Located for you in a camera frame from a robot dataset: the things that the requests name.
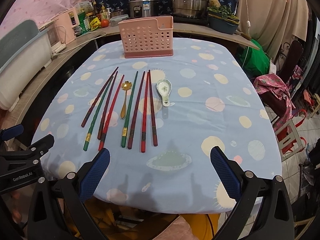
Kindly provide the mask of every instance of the bolt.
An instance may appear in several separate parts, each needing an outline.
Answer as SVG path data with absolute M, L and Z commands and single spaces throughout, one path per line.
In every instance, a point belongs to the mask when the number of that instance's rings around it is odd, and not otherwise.
M 44 181 L 45 181 L 45 178 L 44 178 L 44 177 L 41 177 L 41 178 L 38 179 L 38 182 L 39 182 L 39 183 L 44 183 Z
M 70 173 L 68 173 L 67 178 L 73 179 L 75 176 L 76 176 L 76 174 L 74 172 L 70 172 Z
M 245 172 L 246 177 L 248 178 L 253 178 L 253 173 L 251 171 L 246 171 Z
M 283 181 L 282 177 L 279 176 L 279 175 L 276 176 L 276 180 L 279 181 L 279 182 Z

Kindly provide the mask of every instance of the chopstick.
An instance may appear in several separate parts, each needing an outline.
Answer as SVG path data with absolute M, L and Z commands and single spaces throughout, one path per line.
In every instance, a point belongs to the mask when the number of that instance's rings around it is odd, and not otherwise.
M 85 124 L 87 123 L 88 119 L 89 119 L 89 116 L 90 114 L 92 113 L 94 107 L 96 106 L 96 103 L 97 101 L 99 100 L 101 94 L 103 93 L 103 91 L 105 90 L 107 84 L 109 83 L 109 81 L 111 80 L 111 77 L 115 74 L 115 72 L 117 71 L 119 67 L 117 67 L 113 73 L 110 75 L 110 77 L 108 78 L 107 82 L 103 85 L 103 87 L 101 88 L 100 92 L 98 93 L 97 97 L 95 98 L 94 102 L 92 103 L 92 105 L 90 106 L 87 114 L 85 115 L 83 121 L 82 121 L 82 124 L 81 124 L 81 127 L 85 127 Z
M 151 108 L 151 126 L 152 126 L 152 138 L 153 146 L 158 146 L 158 137 L 157 137 L 157 127 L 156 127 L 156 117 L 155 117 L 155 107 L 153 105 L 153 93 L 152 93 L 152 84 L 151 84 L 151 72 L 149 69 L 149 90 L 150 90 L 150 108 Z
M 107 136 L 107 132 L 108 132 L 109 124 L 110 124 L 110 119 L 111 119 L 111 116 L 112 116 L 112 111 L 113 111 L 113 108 L 115 107 L 116 100 L 117 100 L 117 97 L 118 97 L 118 94 L 119 94 L 119 90 L 120 90 L 120 87 L 121 87 L 123 78 L 124 78 L 124 75 L 122 75 L 122 78 L 121 78 L 121 80 L 120 80 L 120 83 L 119 83 L 119 85 L 118 85 L 117 91 L 116 91 L 116 93 L 115 93 L 115 96 L 114 96 L 114 98 L 113 98 L 113 100 L 112 100 L 112 104 L 111 104 L 110 109 L 109 109 L 109 114 L 108 114 L 106 123 L 105 123 L 104 128 L 103 128 L 103 131 L 102 131 L 102 135 L 101 135 L 101 141 L 100 141 L 100 145 L 99 145 L 99 151 L 104 147 L 104 142 L 105 142 L 105 140 L 106 140 L 106 136 Z
M 141 152 L 142 153 L 146 152 L 148 82 L 149 82 L 149 72 L 147 73 L 146 88 L 144 90 L 144 105 L 143 105 L 142 130 L 141 130 Z
M 122 148 L 125 147 L 125 143 L 127 141 L 127 131 L 128 131 L 128 126 L 129 126 L 130 112 L 131 112 L 134 88 L 136 86 L 137 77 L 138 77 L 138 71 L 137 71 L 136 76 L 134 78 L 134 82 L 133 82 L 133 86 L 132 86 L 132 90 L 131 90 L 131 95 L 130 95 L 130 100 L 129 100 L 129 105 L 128 105 L 128 110 L 127 110 L 127 115 L 125 116 L 124 126 L 123 126 L 123 130 L 122 130 L 122 138 L 121 138 L 121 147 Z
M 112 94 L 112 90 L 113 90 L 113 86 L 115 85 L 116 82 L 116 78 L 117 78 L 117 74 L 118 72 L 116 72 L 115 78 L 113 79 L 112 85 L 111 85 L 111 89 L 109 91 L 108 97 L 107 97 L 107 101 L 106 104 L 104 106 L 103 112 L 102 112 L 102 117 L 101 117 L 101 121 L 100 121 L 100 126 L 99 126 L 99 131 L 98 131 L 98 139 L 101 139 L 101 134 L 102 134 L 102 130 L 103 130 L 103 125 L 104 125 L 104 121 L 106 119 L 106 115 L 107 115 L 107 110 L 108 110 L 108 106 L 109 106 L 109 102 L 110 102 L 110 98 L 111 98 L 111 94 Z
M 133 136 L 134 136 L 134 129 L 136 127 L 136 121 L 137 121 L 137 113 L 138 113 L 138 107 L 139 107 L 139 102 L 140 102 L 140 96 L 141 96 L 141 91 L 142 91 L 142 85 L 143 85 L 143 79 L 145 75 L 145 71 L 143 72 L 140 87 L 139 87 L 139 92 L 137 95 L 137 101 L 136 105 L 134 107 L 134 112 L 133 112 L 133 117 L 132 117 L 132 122 L 131 122 L 131 127 L 130 127 L 130 133 L 129 133 L 129 138 L 128 138 L 128 149 L 132 149 L 132 143 L 133 143 Z
M 109 83 L 108 83 L 108 85 L 107 85 L 107 87 L 106 87 L 106 90 L 104 91 L 104 93 L 103 93 L 103 95 L 102 95 L 102 97 L 101 97 L 101 101 L 100 101 L 100 103 L 98 104 L 98 107 L 97 107 L 97 109 L 96 109 L 96 113 L 94 114 L 93 119 L 92 119 L 92 121 L 91 121 L 90 128 L 89 128 L 89 131 L 88 131 L 88 133 L 87 133 L 87 137 L 86 137 L 86 139 L 85 139 L 84 146 L 83 146 L 83 150 L 84 150 L 84 151 L 87 151 L 87 150 L 88 150 L 88 146 L 89 146 L 89 142 L 90 142 L 90 138 L 91 138 L 91 135 L 92 135 L 92 131 L 93 131 L 94 125 L 95 125 L 95 123 L 96 123 L 96 120 L 97 120 L 99 111 L 100 111 L 100 109 L 101 109 L 103 100 L 104 100 L 104 98 L 106 97 L 106 94 L 107 94 L 107 92 L 108 92 L 108 89 L 109 89 L 109 87 L 110 87 L 110 84 L 111 84 L 111 79 L 110 79 L 110 81 L 109 81 Z

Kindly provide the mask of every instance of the pink storage box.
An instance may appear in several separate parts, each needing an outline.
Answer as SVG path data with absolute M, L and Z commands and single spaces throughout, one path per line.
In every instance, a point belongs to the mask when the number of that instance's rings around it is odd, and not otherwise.
M 125 58 L 173 55 L 173 17 L 158 16 L 119 22 Z

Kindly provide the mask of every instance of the tablecloth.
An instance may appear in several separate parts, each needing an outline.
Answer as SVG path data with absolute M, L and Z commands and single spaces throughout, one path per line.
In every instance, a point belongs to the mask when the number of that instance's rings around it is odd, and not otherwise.
M 88 151 L 84 141 L 93 118 L 81 122 L 104 82 L 118 66 L 113 95 L 122 74 L 133 82 L 133 97 L 143 71 L 151 70 L 159 145 L 151 138 L 148 107 L 146 153 L 140 152 L 144 86 L 132 150 L 121 148 L 124 120 L 119 117 L 125 92 L 112 113 L 105 147 L 111 161 L 94 196 L 119 205 L 165 213 L 220 213 L 230 199 L 215 172 L 210 150 L 219 146 L 229 159 L 257 176 L 271 179 L 282 172 L 276 137 L 254 87 L 223 46 L 208 41 L 174 38 L 172 57 L 125 59 L 121 41 L 103 45 L 68 79 L 47 109 L 33 142 L 51 133 L 54 146 L 41 158 L 48 176 L 63 178 L 91 161 L 98 152 L 99 113 Z M 162 107 L 156 82 L 172 83 L 170 106 Z

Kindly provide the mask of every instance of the white ceramic spoon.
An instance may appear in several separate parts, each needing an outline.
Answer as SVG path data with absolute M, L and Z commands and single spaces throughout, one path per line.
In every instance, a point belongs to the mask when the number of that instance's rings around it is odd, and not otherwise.
M 162 105 L 165 107 L 170 105 L 169 95 L 171 92 L 171 87 L 171 82 L 167 79 L 161 79 L 157 82 L 157 90 L 162 97 Z

